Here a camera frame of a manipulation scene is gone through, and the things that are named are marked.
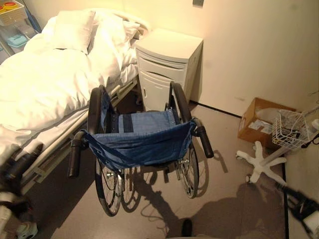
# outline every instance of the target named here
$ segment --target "bedside cabinet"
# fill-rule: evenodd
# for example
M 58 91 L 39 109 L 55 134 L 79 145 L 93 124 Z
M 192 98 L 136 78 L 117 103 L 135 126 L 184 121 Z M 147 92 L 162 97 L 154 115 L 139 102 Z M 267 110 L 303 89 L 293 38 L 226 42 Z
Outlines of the bedside cabinet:
M 171 81 L 182 85 L 189 101 L 203 40 L 156 29 L 136 42 L 145 110 L 163 111 Z

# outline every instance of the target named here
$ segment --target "light switch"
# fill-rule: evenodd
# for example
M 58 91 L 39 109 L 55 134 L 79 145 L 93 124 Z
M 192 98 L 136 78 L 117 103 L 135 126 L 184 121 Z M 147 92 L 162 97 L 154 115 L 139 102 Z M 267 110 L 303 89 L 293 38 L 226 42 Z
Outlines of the light switch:
M 204 0 L 193 0 L 193 6 L 203 7 Z

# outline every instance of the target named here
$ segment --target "white wall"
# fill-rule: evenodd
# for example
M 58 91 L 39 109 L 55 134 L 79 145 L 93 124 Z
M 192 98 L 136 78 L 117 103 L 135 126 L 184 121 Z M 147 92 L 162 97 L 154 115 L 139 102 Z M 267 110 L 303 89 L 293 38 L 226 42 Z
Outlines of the white wall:
M 26 0 L 41 26 L 62 9 L 112 7 L 204 38 L 192 99 L 242 115 L 254 97 L 297 109 L 319 89 L 318 0 Z

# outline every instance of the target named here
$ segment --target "white duvet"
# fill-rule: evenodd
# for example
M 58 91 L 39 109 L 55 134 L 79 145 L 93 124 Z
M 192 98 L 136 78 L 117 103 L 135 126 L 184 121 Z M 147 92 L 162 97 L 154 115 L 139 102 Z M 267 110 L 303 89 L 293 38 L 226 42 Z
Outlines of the white duvet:
M 119 77 L 131 49 L 121 27 L 123 20 L 117 16 L 100 23 L 88 55 L 52 49 L 52 27 L 46 27 L 23 52 L 0 65 L 0 164 L 12 154 L 13 144 L 23 146 L 40 131 L 87 106 L 94 87 Z

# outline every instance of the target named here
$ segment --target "stand base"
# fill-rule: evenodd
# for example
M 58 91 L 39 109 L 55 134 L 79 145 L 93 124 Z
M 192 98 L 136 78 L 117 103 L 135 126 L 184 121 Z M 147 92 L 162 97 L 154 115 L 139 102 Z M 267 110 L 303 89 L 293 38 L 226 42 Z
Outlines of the stand base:
M 251 157 L 247 153 L 243 151 L 237 151 L 236 152 L 236 158 L 241 159 L 244 158 L 254 166 L 253 174 L 246 179 L 248 180 L 248 183 L 256 183 L 260 177 L 261 173 L 265 173 L 268 177 L 274 179 L 278 183 L 281 183 L 283 185 L 286 185 L 286 182 L 276 173 L 274 173 L 270 167 L 280 164 L 280 163 L 285 163 L 287 160 L 284 157 L 279 157 L 275 158 L 272 161 L 268 162 L 265 164 L 265 159 L 263 157 L 263 148 L 262 145 L 259 141 L 255 142 L 255 148 L 256 148 L 256 153 L 255 153 L 255 158 Z

